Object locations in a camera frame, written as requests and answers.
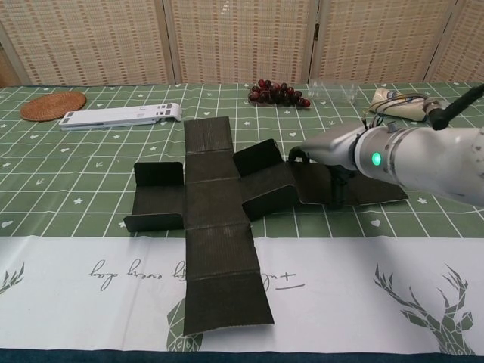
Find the grapes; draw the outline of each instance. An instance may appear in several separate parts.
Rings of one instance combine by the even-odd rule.
[[[266,104],[274,106],[296,106],[298,108],[307,108],[311,102],[303,97],[301,91],[297,91],[294,87],[287,83],[272,82],[270,79],[259,79],[257,85],[250,88],[249,101],[260,105]]]

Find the plastic container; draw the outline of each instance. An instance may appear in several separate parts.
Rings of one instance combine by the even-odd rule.
[[[357,94],[358,85],[354,82],[311,79],[308,84],[308,97],[313,101],[354,104]]]

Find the table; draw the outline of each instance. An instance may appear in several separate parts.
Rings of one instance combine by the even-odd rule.
[[[67,89],[84,92],[85,108],[123,107],[177,102],[183,120],[229,116],[236,151],[273,138],[286,157],[301,141],[338,123],[358,123],[376,88],[423,92],[453,101],[472,84],[405,83],[361,85],[356,104],[316,102],[308,110],[254,107],[247,102],[248,84],[234,85],[138,85],[106,87],[0,88],[0,236],[4,237],[129,237],[123,223],[131,212],[135,193],[132,167],[137,161],[183,161],[183,124],[165,121],[155,126],[134,126],[63,132],[57,122],[30,123],[20,120],[24,102],[40,95]],[[297,89],[306,91],[304,85]],[[406,126],[424,127],[402,119]],[[483,127],[484,102],[475,103],[456,118],[455,127]],[[322,206],[301,206],[274,213],[252,223],[258,237],[484,237],[484,212],[473,206],[407,191],[405,202],[346,207],[331,212]],[[184,237],[183,231],[158,231],[136,237]],[[0,350],[6,361],[31,359],[121,359],[131,353],[17,352]],[[160,353],[168,357],[169,353]],[[248,355],[220,355],[243,360]],[[149,361],[160,357],[145,353]],[[209,353],[198,358],[212,359]],[[441,355],[251,355],[254,359],[305,361],[410,361],[442,358]],[[178,359],[187,356],[178,355]],[[460,357],[455,361],[476,361]]]

